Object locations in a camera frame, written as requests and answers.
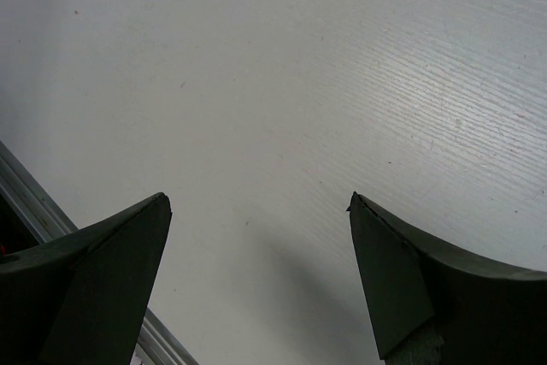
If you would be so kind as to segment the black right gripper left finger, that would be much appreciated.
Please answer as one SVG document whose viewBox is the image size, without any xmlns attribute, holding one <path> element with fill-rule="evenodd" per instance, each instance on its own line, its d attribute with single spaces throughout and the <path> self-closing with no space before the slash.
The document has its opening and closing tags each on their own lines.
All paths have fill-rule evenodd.
<svg viewBox="0 0 547 365">
<path fill-rule="evenodd" d="M 157 193 L 1 259 L 3 364 L 128 364 L 172 211 Z"/>
</svg>

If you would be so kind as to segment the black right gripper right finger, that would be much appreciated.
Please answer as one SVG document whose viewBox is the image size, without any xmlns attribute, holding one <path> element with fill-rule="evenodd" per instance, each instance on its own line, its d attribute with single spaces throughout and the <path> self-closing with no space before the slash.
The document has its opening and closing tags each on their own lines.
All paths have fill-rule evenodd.
<svg viewBox="0 0 547 365">
<path fill-rule="evenodd" d="M 545 272 L 464 250 L 361 194 L 348 211 L 384 363 L 545 363 Z"/>
</svg>

